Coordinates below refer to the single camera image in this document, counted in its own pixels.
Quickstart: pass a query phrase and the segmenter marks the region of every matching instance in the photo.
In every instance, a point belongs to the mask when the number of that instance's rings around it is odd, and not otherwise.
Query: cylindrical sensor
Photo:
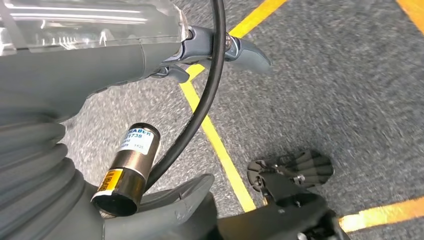
[[[159,131],[152,125],[147,123],[132,125],[91,202],[117,217],[135,214],[160,140]]]

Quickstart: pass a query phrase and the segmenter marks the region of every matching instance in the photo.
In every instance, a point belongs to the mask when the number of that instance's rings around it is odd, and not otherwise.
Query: yellow line
[[[424,34],[424,1],[397,0],[403,11],[409,16],[416,27]]]
[[[197,105],[199,104],[200,99],[196,94],[196,90],[193,87],[193,84],[191,82],[186,82],[180,84],[180,87],[185,97],[187,98],[191,109],[194,111]],[[227,150],[224,147],[224,144],[221,141],[221,138],[218,135],[217,131],[215,130],[215,127],[212,124],[209,116],[206,116],[201,126],[207,138],[209,139],[209,142],[212,144],[212,147],[215,150],[218,159],[222,164],[222,168],[224,169],[225,174],[228,177],[228,181],[231,184],[235,196],[240,202],[241,207],[245,212],[254,210],[256,206],[251,196],[249,195],[248,190],[246,189],[242,181],[242,178],[237,172],[237,169],[234,166],[230,156],[228,155]]]
[[[424,196],[360,211],[340,218],[341,228],[349,233],[379,225],[395,224],[424,217]]]
[[[232,36],[242,38],[285,2],[286,0],[265,0],[229,33]],[[193,87],[192,80],[204,69],[205,68],[200,64],[191,65],[186,70],[190,75],[190,78],[186,83],[180,84],[182,92],[184,93],[185,98],[187,99],[188,104],[193,111],[199,104],[200,99],[196,93],[195,88]],[[249,195],[249,192],[246,189],[242,178],[237,172],[237,169],[234,166],[230,156],[228,155],[228,152],[209,116],[206,116],[201,126],[222,164],[222,168],[228,177],[228,181],[231,184],[231,187],[234,190],[235,196],[240,202],[241,207],[245,212],[254,210],[256,206],[252,200],[252,197]]]
[[[229,34],[231,36],[242,38],[248,34],[257,25],[262,23],[267,17],[269,17],[275,10],[283,5],[287,0],[265,0],[255,10],[253,10],[243,21],[235,26]],[[191,65],[185,70],[190,78],[188,81],[193,80],[199,75],[205,68],[200,64]]]

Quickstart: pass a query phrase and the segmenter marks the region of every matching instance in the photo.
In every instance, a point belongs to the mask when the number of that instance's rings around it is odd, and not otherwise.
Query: clear plastic cover
[[[12,43],[8,30],[3,26],[0,15],[0,56],[7,56],[16,53],[16,48]]]
[[[4,0],[31,52],[152,43],[188,36],[169,0]]]

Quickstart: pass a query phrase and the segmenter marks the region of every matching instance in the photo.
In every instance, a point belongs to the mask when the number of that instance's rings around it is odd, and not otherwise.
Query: yellow label
[[[121,178],[121,175],[122,169],[113,169],[108,171],[97,191],[114,190]]]

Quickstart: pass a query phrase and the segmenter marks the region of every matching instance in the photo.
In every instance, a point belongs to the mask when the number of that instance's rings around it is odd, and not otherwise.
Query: gray rubber grip
[[[255,44],[240,39],[241,49],[239,57],[231,63],[244,69],[251,70],[257,74],[266,74],[270,70],[271,60],[267,58]]]

